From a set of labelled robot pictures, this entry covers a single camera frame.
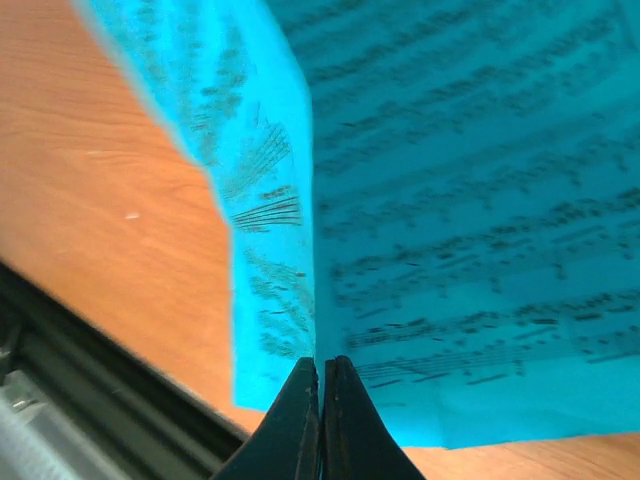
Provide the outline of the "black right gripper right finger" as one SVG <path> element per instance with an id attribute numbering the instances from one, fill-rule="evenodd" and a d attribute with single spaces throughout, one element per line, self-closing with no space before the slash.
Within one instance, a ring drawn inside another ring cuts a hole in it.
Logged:
<path id="1" fill-rule="evenodd" d="M 423 480 L 385 427 L 351 360 L 325 362 L 321 477 Z"/>

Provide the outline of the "blue sheet music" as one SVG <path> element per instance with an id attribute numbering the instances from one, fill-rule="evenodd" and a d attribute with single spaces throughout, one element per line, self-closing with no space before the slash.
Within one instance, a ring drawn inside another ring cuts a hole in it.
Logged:
<path id="1" fill-rule="evenodd" d="M 395 440 L 639 428 L 635 1 L 81 1 L 231 235 L 236 405 L 351 359 Z"/>

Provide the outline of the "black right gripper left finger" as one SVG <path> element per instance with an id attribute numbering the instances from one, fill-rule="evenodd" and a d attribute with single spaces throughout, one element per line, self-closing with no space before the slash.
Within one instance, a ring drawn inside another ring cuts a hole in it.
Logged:
<path id="1" fill-rule="evenodd" d="M 318 375 L 297 361 L 262 422 L 213 480 L 316 480 L 320 467 Z"/>

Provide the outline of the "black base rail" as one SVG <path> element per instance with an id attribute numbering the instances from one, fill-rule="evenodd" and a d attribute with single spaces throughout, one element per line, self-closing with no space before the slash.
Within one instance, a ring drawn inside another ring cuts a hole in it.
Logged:
<path id="1" fill-rule="evenodd" d="M 51 405 L 128 479 L 211 479 L 247 434 L 7 266 L 1 381 Z"/>

